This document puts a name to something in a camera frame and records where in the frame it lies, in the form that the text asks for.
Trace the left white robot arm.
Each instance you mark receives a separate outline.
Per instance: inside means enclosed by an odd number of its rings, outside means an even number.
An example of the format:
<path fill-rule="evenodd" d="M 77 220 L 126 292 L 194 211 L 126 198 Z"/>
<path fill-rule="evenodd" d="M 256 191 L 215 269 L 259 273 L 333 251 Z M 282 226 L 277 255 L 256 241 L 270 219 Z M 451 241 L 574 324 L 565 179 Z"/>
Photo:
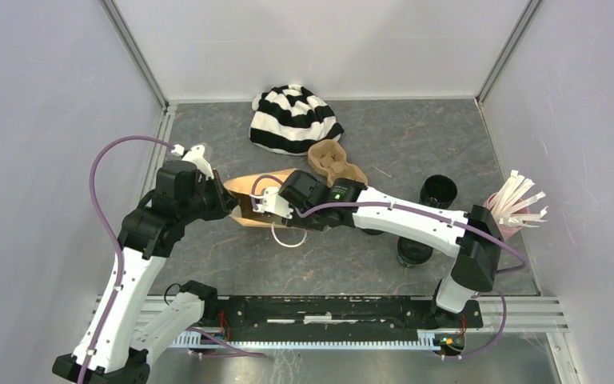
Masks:
<path fill-rule="evenodd" d="M 166 162 L 155 189 L 123 220 L 110 282 L 86 335 L 72 353 L 56 358 L 53 374 L 76 383 L 145 383 L 154 363 L 188 326 L 213 324 L 219 315 L 216 289 L 189 281 L 146 326 L 134 329 L 185 228 L 197 220 L 223 219 L 236 206 L 205 159 Z"/>

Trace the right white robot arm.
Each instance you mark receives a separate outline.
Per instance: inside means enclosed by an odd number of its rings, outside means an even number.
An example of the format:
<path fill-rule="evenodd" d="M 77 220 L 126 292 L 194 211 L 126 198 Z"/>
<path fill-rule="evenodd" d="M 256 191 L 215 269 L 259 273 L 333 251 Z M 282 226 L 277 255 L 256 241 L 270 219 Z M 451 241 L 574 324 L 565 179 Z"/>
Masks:
<path fill-rule="evenodd" d="M 431 302 L 431 319 L 439 326 L 457 321 L 476 294 L 493 290 L 501 247 L 500 231 L 491 212 L 475 205 L 469 212 L 443 210 L 385 194 L 347 178 L 327 186 L 311 174 L 296 170 L 277 196 L 291 213 L 288 226 L 322 231 L 347 226 L 377 230 L 425 244 L 454 258 Z"/>

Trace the brown paper bag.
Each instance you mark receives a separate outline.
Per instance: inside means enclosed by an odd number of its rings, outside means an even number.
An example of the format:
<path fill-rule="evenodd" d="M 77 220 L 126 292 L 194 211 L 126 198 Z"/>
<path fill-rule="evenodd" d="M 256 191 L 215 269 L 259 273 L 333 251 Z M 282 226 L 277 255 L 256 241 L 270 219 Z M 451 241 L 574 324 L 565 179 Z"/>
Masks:
<path fill-rule="evenodd" d="M 307 240 L 307 231 L 298 243 L 287 244 L 279 239 L 277 228 L 287 228 L 288 220 L 296 218 L 294 209 L 279 195 L 279 190 L 296 168 L 268 173 L 249 174 L 227 180 L 223 186 L 238 200 L 230 217 L 238 224 L 253 228 L 269 228 L 273 239 L 286 248 L 296 248 Z"/>

